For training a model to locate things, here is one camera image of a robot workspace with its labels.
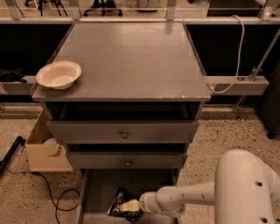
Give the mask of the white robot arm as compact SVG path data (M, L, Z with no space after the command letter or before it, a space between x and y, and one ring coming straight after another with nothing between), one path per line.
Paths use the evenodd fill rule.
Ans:
M179 218L187 204L213 205L215 224L275 224L272 205L279 200L279 175L253 153L229 150L220 158L213 181L165 186L118 208Z

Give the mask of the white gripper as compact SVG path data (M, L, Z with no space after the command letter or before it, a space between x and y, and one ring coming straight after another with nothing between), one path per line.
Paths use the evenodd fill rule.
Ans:
M123 212L137 212L142 209L145 213L157 213L159 211L157 193L145 192L140 196L139 201L131 199L122 203L118 208Z

